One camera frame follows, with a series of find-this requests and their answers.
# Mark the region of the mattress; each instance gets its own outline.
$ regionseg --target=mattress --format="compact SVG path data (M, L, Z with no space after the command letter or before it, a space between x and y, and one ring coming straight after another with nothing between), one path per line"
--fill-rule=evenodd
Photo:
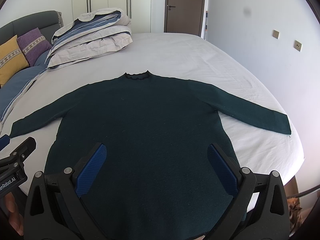
M114 54L43 73L12 109L1 136L10 134L16 120L79 87L117 78L125 72L137 74L147 70L159 76L213 84L235 96L285 114L256 77L225 52L197 36L143 33L133 34L132 40L132 44ZM252 127L222 113L219 115L241 167L249 167L253 172L262 174L277 170L284 184L297 173L304 161L304 154L290 120L292 134L288 136ZM27 137L35 138L36 150L24 162L28 180L20 186L26 194L35 172L44 170L60 122L61 119L57 119L42 129L13 138L0 153L0 158L7 157ZM258 194L252 196L248 210L253 209L257 197Z

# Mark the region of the sweater sleeve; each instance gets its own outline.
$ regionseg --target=sweater sleeve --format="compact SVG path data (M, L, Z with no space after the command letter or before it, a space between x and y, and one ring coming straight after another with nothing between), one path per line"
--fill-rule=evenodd
M214 85L188 80L193 94L223 114L249 125L282 134L291 134L287 115L231 95Z
M38 130L57 118L64 117L84 97L89 85L80 87L51 104L13 123L10 138Z

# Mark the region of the blue bedding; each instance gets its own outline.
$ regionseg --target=blue bedding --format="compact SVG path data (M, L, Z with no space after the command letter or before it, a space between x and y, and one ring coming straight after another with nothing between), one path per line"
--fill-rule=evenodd
M9 81L0 89L1 122L14 99L25 90L31 80L46 70L47 65L45 65L45 59L49 51L50 50L47 50L40 55L33 67L25 68L12 76L12 78L10 78Z

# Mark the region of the electrical outlet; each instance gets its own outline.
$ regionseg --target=electrical outlet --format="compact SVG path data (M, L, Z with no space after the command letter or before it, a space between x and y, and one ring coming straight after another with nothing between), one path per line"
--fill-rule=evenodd
M276 39L279 39L279 34L280 32L273 30L272 36L275 37Z
M294 41L294 47L295 49L297 49L298 51L301 51L302 49L302 44L298 41Z

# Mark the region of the blue gripper pad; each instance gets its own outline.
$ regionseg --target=blue gripper pad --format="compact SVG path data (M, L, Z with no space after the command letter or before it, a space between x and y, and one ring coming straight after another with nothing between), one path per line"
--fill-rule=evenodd
M207 156L224 190L235 198L239 191L236 176L212 144L207 149Z
M0 138L0 151L4 149L10 143L10 137L8 135L4 135Z
M79 198L88 193L106 158L107 148L101 144L77 177L75 192Z

